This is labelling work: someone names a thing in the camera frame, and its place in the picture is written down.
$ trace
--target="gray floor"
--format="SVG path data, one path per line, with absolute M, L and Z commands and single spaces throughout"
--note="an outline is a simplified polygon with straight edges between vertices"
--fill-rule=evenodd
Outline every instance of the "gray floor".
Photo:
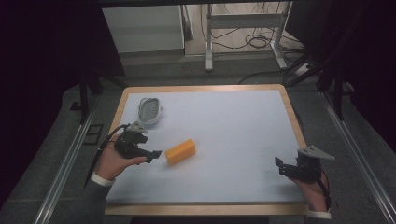
M 214 71 L 205 71 L 202 56 L 180 55 L 151 56 L 130 59 L 123 57 L 127 77 L 120 80 L 130 86 L 170 85 L 230 85 L 238 84 L 245 76 L 276 71 L 272 53 L 215 55 Z M 281 83 L 282 73 L 264 73 L 246 79 L 242 84 Z M 332 215 L 335 223 L 388 223 L 375 197 L 367 187 L 355 164 L 342 135 L 336 129 L 322 98 L 315 89 L 318 77 L 311 77 L 295 87 L 287 88 L 290 100 L 301 117 L 307 144 L 313 144 L 330 154 L 336 161 L 324 161 L 331 183 Z M 105 79 L 105 87 L 94 111 L 91 125 L 102 124 L 100 142 L 106 137 L 117 109 L 122 89 Z M 2 207 L 0 223 L 33 223 L 52 180 L 58 172 L 65 153 L 79 128 L 80 114 L 70 111 L 73 102 L 79 101 L 78 88 L 64 93 L 63 107 L 42 147 L 35 156 L 21 181 Z M 393 202 L 396 201 L 396 156 L 375 130 L 361 117 L 349 101 L 343 99 L 345 123 L 355 137 L 361 152 L 374 170 Z M 86 137 L 65 182 L 59 201 L 54 207 L 49 223 L 57 223 L 69 204 L 81 193 L 85 177 L 92 163 L 97 145 Z M 106 216 L 105 223 L 129 223 L 132 217 Z M 269 223 L 304 223 L 299 216 L 269 217 Z

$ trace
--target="metal stand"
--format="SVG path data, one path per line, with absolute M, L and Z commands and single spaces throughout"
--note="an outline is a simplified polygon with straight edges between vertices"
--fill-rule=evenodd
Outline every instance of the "metal stand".
M 286 20 L 288 18 L 290 2 L 287 2 L 282 13 L 253 13 L 253 14 L 238 14 L 238 15 L 212 15 L 211 4 L 207 5 L 207 41 L 206 41 L 206 71 L 213 70 L 213 52 L 212 52 L 212 29 L 233 29 L 233 28 L 262 28 L 272 27 L 278 28 L 275 40 L 270 43 L 277 63 L 280 69 L 286 69 L 286 63 L 279 51 L 279 41 L 282 37 L 283 29 L 285 28 Z
M 94 70 L 94 72 L 102 74 L 103 72 L 100 72 L 99 70 Z M 113 82 L 114 84 L 118 85 L 119 87 L 125 89 L 129 87 L 127 84 L 124 82 L 116 79 L 115 77 L 109 77 L 109 76 L 103 76 L 105 79 Z M 90 88 L 92 94 L 94 95 L 99 95 L 102 94 L 104 88 L 99 80 L 99 77 L 97 76 L 92 76 L 92 75 L 87 75 L 86 72 L 81 72 L 80 77 L 79 77 L 79 98 L 81 101 L 81 121 L 80 123 L 84 123 L 86 118 L 89 115 L 90 109 L 88 107 L 88 93 L 87 93 L 87 86 Z
M 344 120 L 341 111 L 343 96 L 343 74 L 340 67 L 341 54 L 343 53 L 347 41 L 352 36 L 355 27 L 361 19 L 361 16 L 370 5 L 370 3 L 371 0 L 366 0 L 362 3 L 357 4 L 356 10 L 353 12 L 351 19 L 349 20 L 345 30 L 340 36 L 340 40 L 338 41 L 337 45 L 334 46 L 334 51 L 331 53 L 326 61 L 309 69 L 307 72 L 290 82 L 287 81 L 287 77 L 289 76 L 289 74 L 286 74 L 284 78 L 283 85 L 290 87 L 306 80 L 309 77 L 312 77 L 314 74 L 317 74 L 320 71 L 323 71 L 323 74 L 320 76 L 317 82 L 317 88 L 319 91 L 326 91 L 327 89 L 329 89 L 330 85 L 334 81 L 334 111 L 340 120 Z

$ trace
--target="shirt cuff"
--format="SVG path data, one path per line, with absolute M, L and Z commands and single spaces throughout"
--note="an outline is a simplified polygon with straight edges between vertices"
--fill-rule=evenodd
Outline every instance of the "shirt cuff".
M 306 213 L 308 217 L 316 217 L 316 218 L 326 218 L 326 219 L 332 219 L 332 214 L 329 212 L 314 212 L 314 211 L 308 211 Z
M 93 173 L 91 176 L 91 180 L 95 182 L 96 184 L 102 185 L 103 187 L 111 187 L 113 186 L 114 182 L 116 180 L 106 180 L 97 175 L 96 173 Z

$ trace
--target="wire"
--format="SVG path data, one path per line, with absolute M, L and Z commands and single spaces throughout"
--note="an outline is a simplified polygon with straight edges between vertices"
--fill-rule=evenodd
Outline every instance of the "wire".
M 201 32 L 202 32 L 202 36 L 204 37 L 204 40 L 207 41 L 207 39 L 206 39 L 206 37 L 205 37 L 205 33 L 204 33 L 204 26 L 202 25 L 202 5 L 201 5 L 201 7 L 200 7 L 200 11 L 201 11 L 201 13 L 200 13 L 200 14 L 201 14 Z M 218 42 L 212 42 L 212 44 L 220 45 L 220 46 L 223 46 L 224 48 L 228 48 L 228 49 L 241 49 L 241 48 L 244 48 L 245 46 L 248 45 L 248 43 L 246 43 L 246 45 L 240 46 L 240 47 L 229 47 L 229 46 L 220 44 L 220 43 L 218 43 Z
M 270 4 L 271 4 L 271 3 L 269 2 L 268 5 L 267 5 L 267 13 L 268 13 L 268 8 L 270 7 Z
M 253 13 L 254 9 L 255 9 L 258 5 L 259 5 L 259 3 L 256 3 L 256 6 L 255 6 L 253 9 L 251 9 L 250 13 Z M 228 12 L 228 14 L 231 14 L 230 11 L 227 9 L 226 4 L 224 4 L 224 9 Z M 201 5 L 201 26 L 202 26 L 202 5 Z M 235 32 L 235 31 L 237 31 L 237 30 L 240 30 L 240 29 L 241 29 L 241 28 L 233 29 L 233 30 L 231 30 L 230 32 L 228 32 L 228 33 L 226 33 L 226 34 L 224 34 L 224 35 L 213 36 L 212 33 L 210 33 L 210 34 L 212 35 L 213 38 L 217 39 L 217 38 L 220 38 L 220 37 L 224 37 L 225 35 L 229 35 L 229 34 Z
M 291 58 L 288 58 L 288 56 L 286 56 L 287 54 L 291 54 L 291 53 L 299 53 L 299 52 L 293 52 L 293 51 L 288 51 L 288 52 L 284 52 L 283 53 L 283 57 L 288 60 L 291 63 L 295 63 L 297 60 L 292 60 Z
M 303 133 L 303 137 L 305 137 L 305 130 L 304 130 L 304 125 L 303 122 L 301 120 L 301 116 L 300 114 L 297 112 L 296 108 L 294 107 L 294 105 L 291 105 L 291 108 L 293 108 L 294 111 L 294 115 L 297 118 L 298 123 L 300 124 L 300 128 L 301 128 L 301 132 Z
M 304 53 L 305 49 L 290 49 L 288 47 L 285 47 L 281 44 L 279 44 L 279 50 L 282 52 L 294 52 L 294 53 Z
M 266 72 L 258 72 L 258 73 L 253 73 L 251 75 L 248 75 L 246 77 L 243 77 L 241 80 L 239 80 L 238 85 L 240 85 L 243 81 L 245 81 L 246 79 L 250 78 L 250 77 L 255 77 L 258 75 L 263 75 L 263 74 L 269 74 L 269 73 L 287 73 L 289 71 L 291 71 L 292 69 L 294 69 L 295 67 L 297 67 L 298 65 L 300 65 L 301 62 L 303 62 L 307 57 L 308 57 L 308 53 L 304 53 L 298 60 L 296 60 L 294 62 L 294 64 L 292 64 L 289 68 L 284 69 L 284 70 L 277 70 L 277 71 L 266 71 Z
M 279 10 L 280 2 L 277 3 L 276 12 Z
M 301 41 L 298 40 L 298 39 L 293 39 L 293 38 L 287 37 L 287 36 L 285 36 L 285 35 L 282 35 L 282 37 L 283 37 L 283 38 L 286 38 L 286 39 L 289 39 L 289 40 L 292 40 L 292 41 L 295 41 L 295 42 L 301 43 Z
M 125 129 L 129 126 L 129 124 L 122 124 L 119 127 L 117 127 L 115 130 L 113 130 L 113 132 L 111 132 L 103 141 L 103 143 L 99 146 L 99 149 L 104 149 L 107 142 L 111 139 L 111 137 L 121 128 Z

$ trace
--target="orange block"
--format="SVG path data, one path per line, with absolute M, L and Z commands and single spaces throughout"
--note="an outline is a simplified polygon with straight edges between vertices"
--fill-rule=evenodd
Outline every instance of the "orange block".
M 165 151 L 165 157 L 168 160 L 169 165 L 175 165 L 176 163 L 193 155 L 195 155 L 195 143 L 192 139 L 182 142 L 181 144 Z

